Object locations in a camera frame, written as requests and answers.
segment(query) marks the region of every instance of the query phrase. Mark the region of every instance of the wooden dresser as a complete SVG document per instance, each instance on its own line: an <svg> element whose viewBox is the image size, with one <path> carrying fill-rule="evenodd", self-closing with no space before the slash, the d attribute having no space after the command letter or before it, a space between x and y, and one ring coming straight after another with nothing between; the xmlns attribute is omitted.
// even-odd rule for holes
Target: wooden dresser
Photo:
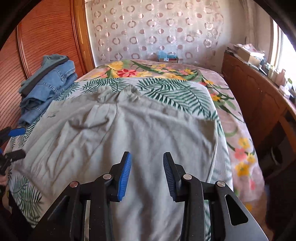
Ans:
<svg viewBox="0 0 296 241"><path fill-rule="evenodd" d="M287 135L296 153L296 135L287 117L296 120L294 104L282 96L269 78L228 53L224 54L222 74L240 106L256 151L266 152L282 141L283 135L272 135L280 126L277 133Z"/></svg>

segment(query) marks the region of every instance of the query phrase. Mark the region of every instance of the wooden frame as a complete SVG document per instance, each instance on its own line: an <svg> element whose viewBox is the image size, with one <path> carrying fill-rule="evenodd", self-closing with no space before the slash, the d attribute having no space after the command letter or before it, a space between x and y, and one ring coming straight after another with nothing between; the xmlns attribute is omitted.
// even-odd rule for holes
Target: wooden frame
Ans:
<svg viewBox="0 0 296 241"><path fill-rule="evenodd" d="M271 20L271 50L269 55L269 62L271 65L278 67L281 48L282 48L282 31L274 20Z"/></svg>
<svg viewBox="0 0 296 241"><path fill-rule="evenodd" d="M82 67L82 72L83 74L86 74L88 71L86 71L84 61L82 58L81 50L80 50L80 44L78 40L78 35L77 35L77 29L76 29L76 20L75 20L75 6L74 6L75 0L70 0L70 7L71 7L71 21L72 21L72 27L73 27L73 34L74 34L74 39L75 39L75 44L76 44L76 49L78 52L78 57L79 61Z"/></svg>
<svg viewBox="0 0 296 241"><path fill-rule="evenodd" d="M25 49L24 49L24 44L23 44L23 41L22 41L22 22L20 22L17 25L17 45L18 45L18 49L19 49L19 53L20 53L21 62L22 62L22 65L24 67L26 77L28 79L29 77L32 76L32 73L30 71L30 68L29 68L29 65L28 65L28 62L27 62Z"/></svg>
<svg viewBox="0 0 296 241"><path fill-rule="evenodd" d="M95 68L86 22L84 0L71 0L71 17L79 58L85 73Z"/></svg>
<svg viewBox="0 0 296 241"><path fill-rule="evenodd" d="M271 56L273 51L273 43L274 43L274 20L270 17L270 45L269 45L269 53L267 62L271 63Z"/></svg>

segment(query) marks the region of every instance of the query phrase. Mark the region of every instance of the sheer curtain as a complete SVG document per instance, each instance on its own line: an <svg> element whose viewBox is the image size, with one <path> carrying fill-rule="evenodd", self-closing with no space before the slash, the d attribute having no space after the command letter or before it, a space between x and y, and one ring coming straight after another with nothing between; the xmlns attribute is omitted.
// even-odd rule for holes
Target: sheer curtain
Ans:
<svg viewBox="0 0 296 241"><path fill-rule="evenodd" d="M253 44L256 46L255 36L255 14L256 3L253 0L239 0L244 8L244 14L246 18L246 44Z"/></svg>
<svg viewBox="0 0 296 241"><path fill-rule="evenodd" d="M95 65L175 53L211 68L224 18L212 0L86 0Z"/></svg>

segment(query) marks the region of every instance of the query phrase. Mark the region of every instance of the wooden cabinet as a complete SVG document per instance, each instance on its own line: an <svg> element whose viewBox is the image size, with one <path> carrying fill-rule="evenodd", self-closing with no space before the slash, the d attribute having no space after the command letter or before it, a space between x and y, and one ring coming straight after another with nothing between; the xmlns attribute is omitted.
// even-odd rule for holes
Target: wooden cabinet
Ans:
<svg viewBox="0 0 296 241"><path fill-rule="evenodd" d="M222 74L257 148L286 110L286 101L267 77L227 53L224 54Z"/></svg>

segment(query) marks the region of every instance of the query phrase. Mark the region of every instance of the wall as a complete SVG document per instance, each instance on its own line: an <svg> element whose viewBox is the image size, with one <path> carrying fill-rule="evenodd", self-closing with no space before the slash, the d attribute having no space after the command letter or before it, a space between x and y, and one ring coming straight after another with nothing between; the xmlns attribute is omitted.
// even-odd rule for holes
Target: wall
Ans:
<svg viewBox="0 0 296 241"><path fill-rule="evenodd" d="M133 53L140 59L153 57L155 60L155 53L164 48L166 52L177 53L185 63L220 72L227 45L244 43L244 10L239 0L172 0L169 3L160 0L153 2L153 6L148 6L147 3L142 0L129 0L123 3L103 0L89 1L86 4L96 66L119 60L116 56L131 59ZM187 23L188 16L194 20L192 24ZM149 19L154 20L155 24L150 26ZM132 21L135 21L136 25L130 29L129 23ZM114 28L110 25L112 22L115 23ZM214 24L214 30L218 31L217 36L213 36L211 30L206 27L205 24L208 22ZM175 37L171 44L168 44L168 35ZM194 36L195 40L189 37L187 41L188 35ZM137 45L128 41L132 36L137 38ZM156 37L152 39L154 44L151 43L151 36ZM114 37L119 38L120 42L114 44ZM207 39L212 42L210 48L205 47Z"/></svg>
<svg viewBox="0 0 296 241"><path fill-rule="evenodd" d="M265 52L268 59L271 44L271 20L267 12L256 4L256 20L255 20L256 48Z"/></svg>
<svg viewBox="0 0 296 241"><path fill-rule="evenodd" d="M220 73L224 52L229 43L244 44L245 16L244 9L239 0L219 0L221 12L224 16L223 33L220 36L216 56L213 59L214 71Z"/></svg>

